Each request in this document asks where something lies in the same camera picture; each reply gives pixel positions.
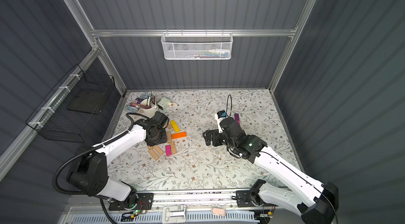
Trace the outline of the orange building block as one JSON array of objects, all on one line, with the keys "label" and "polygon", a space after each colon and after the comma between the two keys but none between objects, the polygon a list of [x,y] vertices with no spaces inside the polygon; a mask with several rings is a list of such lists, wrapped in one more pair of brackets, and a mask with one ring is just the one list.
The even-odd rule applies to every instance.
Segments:
[{"label": "orange building block", "polygon": [[171,135],[172,139],[180,139],[184,137],[187,137],[187,132],[178,132]]}]

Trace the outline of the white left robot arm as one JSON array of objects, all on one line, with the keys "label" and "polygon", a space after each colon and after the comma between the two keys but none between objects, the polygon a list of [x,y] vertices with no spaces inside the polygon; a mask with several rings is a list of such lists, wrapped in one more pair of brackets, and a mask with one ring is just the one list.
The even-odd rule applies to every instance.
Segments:
[{"label": "white left robot arm", "polygon": [[156,112],[152,118],[143,114],[128,112],[129,128],[97,144],[91,148],[78,150],[77,153],[87,153],[76,157],[70,163],[66,180],[89,197],[108,198],[125,203],[132,207],[138,201],[136,189],[108,175],[108,166],[116,157],[126,152],[132,146],[145,142],[153,147],[164,143],[169,119],[166,115]]}]

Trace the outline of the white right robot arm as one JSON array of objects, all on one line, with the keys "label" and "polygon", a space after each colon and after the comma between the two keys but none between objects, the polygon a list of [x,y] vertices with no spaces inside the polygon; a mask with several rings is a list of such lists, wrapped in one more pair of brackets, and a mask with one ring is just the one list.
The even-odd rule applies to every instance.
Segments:
[{"label": "white right robot arm", "polygon": [[278,155],[264,140],[246,134],[233,118],[221,118],[218,129],[203,133],[206,145],[226,146],[231,156],[244,159],[275,176],[284,188],[258,179],[249,190],[247,203],[279,206],[297,214],[306,224],[337,224],[339,190],[298,170]]}]

